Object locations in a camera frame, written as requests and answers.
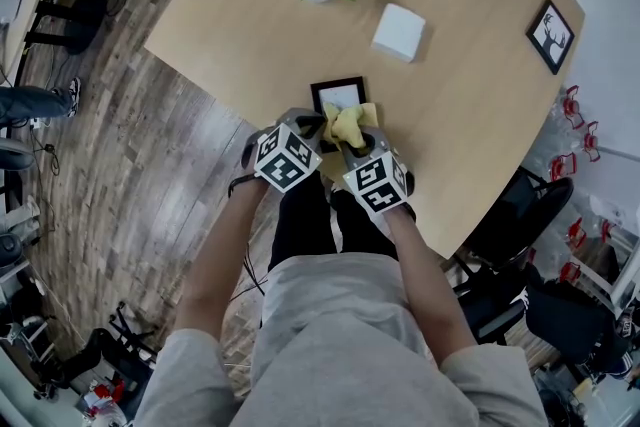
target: leg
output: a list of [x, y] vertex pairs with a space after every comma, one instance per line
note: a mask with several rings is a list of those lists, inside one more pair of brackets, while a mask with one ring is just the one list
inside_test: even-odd
[[30, 118], [66, 116], [73, 100], [68, 91], [56, 94], [40, 87], [0, 88], [0, 123]]
[[331, 208], [320, 173], [315, 171], [287, 192], [280, 202], [269, 270], [292, 256], [336, 253], [330, 219]]
[[395, 244], [373, 224], [353, 194], [347, 191], [334, 192], [331, 206], [338, 214], [338, 226], [344, 241], [343, 253], [374, 253], [398, 259]]

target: white tissue box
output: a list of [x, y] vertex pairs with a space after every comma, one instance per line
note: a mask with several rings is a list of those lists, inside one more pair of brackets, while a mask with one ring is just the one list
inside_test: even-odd
[[410, 63], [418, 51], [424, 25], [421, 16], [395, 4], [387, 4], [371, 47]]

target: black picture frame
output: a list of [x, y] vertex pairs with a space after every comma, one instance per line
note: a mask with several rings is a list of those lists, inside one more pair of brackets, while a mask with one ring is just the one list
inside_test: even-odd
[[[324, 116], [322, 110], [322, 101], [320, 100], [320, 91], [323, 89], [335, 89], [338, 87], [356, 86], [358, 88], [358, 100], [360, 103], [366, 103], [367, 95], [364, 89], [364, 77], [351, 77], [347, 79], [330, 80], [328, 82], [317, 82], [311, 84], [311, 97], [313, 99], [313, 110]], [[320, 151], [322, 153], [332, 153], [338, 151], [334, 144], [327, 141], [320, 141]]]
[[[560, 56], [560, 59], [558, 60], [557, 63], [554, 62], [551, 56], [544, 51], [544, 49], [542, 48], [538, 40], [533, 35], [536, 29], [540, 26], [540, 23], [542, 23], [542, 18], [544, 17], [549, 7], [552, 7], [554, 11], [558, 13], [558, 17], [560, 18], [560, 21], [563, 23], [563, 25], [567, 28], [567, 31], [569, 32], [568, 41], [565, 47], [562, 49], [562, 55]], [[569, 53], [569, 50], [571, 50], [571, 45], [573, 44], [573, 40], [575, 39], [575, 34], [571, 30], [571, 27], [569, 26], [567, 21], [562, 16], [562, 13], [560, 12], [560, 10], [556, 7], [556, 5], [551, 0], [545, 0], [543, 2], [542, 7], [538, 11], [538, 14], [536, 14], [535, 18], [533, 19], [533, 22], [531, 22], [529, 29], [527, 29], [526, 35], [527, 35], [527, 38], [529, 38], [529, 41], [531, 41], [531, 44], [533, 45], [533, 47], [538, 51], [538, 53], [540, 54], [544, 62], [547, 63], [547, 66], [551, 70], [551, 73], [553, 73], [554, 75], [557, 75], [558, 72], [560, 71], [560, 68], [562, 68], [562, 63], [564, 63], [564, 60], [567, 57], [567, 54]]]

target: deer picture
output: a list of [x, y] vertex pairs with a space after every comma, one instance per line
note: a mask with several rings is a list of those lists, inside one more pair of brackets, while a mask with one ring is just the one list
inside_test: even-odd
[[544, 19], [542, 20], [542, 23], [544, 24], [544, 35], [545, 35], [545, 40], [544, 40], [544, 43], [542, 44], [542, 49], [548, 55], [551, 55], [551, 47], [553, 45], [558, 45], [560, 48], [564, 48], [564, 45], [567, 41], [567, 37], [564, 32], [562, 33], [562, 39], [560, 41], [556, 40], [555, 34], [553, 35], [553, 37], [551, 36], [551, 29], [549, 28], [549, 22], [551, 21], [552, 18], [553, 18], [553, 15], [550, 15], [547, 13], [546, 15], [544, 15]]

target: picture frame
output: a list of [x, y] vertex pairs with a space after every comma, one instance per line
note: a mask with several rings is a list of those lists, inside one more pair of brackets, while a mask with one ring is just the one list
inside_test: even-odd
[[575, 34], [551, 0], [543, 2], [526, 35], [551, 73], [557, 75], [571, 49]]
[[[325, 101], [333, 103], [340, 109], [366, 103], [364, 78], [350, 77], [311, 84], [311, 97], [313, 98], [313, 110], [322, 115], [324, 115], [322, 104]], [[338, 148], [334, 144], [321, 141], [320, 150], [322, 153], [332, 153], [338, 151]]]

